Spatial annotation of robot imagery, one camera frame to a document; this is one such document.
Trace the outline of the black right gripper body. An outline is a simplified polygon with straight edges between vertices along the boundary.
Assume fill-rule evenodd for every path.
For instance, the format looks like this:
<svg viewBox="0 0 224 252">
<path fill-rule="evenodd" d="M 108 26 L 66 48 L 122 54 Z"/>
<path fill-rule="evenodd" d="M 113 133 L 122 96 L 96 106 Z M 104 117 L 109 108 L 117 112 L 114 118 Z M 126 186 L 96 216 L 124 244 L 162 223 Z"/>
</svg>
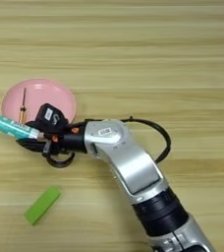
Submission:
<svg viewBox="0 0 224 252">
<path fill-rule="evenodd" d="M 47 158 L 68 152 L 86 153 L 84 145 L 85 127 L 85 122 L 74 124 L 61 122 L 57 125 L 43 123 L 41 131 L 47 142 L 42 155 Z"/>
</svg>

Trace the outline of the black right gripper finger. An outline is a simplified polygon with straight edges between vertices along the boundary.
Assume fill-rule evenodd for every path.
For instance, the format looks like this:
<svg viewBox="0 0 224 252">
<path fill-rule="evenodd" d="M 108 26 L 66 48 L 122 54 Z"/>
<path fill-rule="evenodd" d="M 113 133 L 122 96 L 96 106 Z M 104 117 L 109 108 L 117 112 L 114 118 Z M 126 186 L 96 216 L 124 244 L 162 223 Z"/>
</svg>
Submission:
<svg viewBox="0 0 224 252">
<path fill-rule="evenodd" d="M 50 143 L 40 142 L 40 141 L 37 141 L 36 139 L 30 139 L 30 138 L 19 139 L 17 140 L 17 143 L 23 148 L 32 152 L 48 154 L 51 149 Z"/>
<path fill-rule="evenodd" d="M 40 130 L 39 123 L 37 121 L 29 121 L 26 123 L 28 127 Z"/>
</svg>

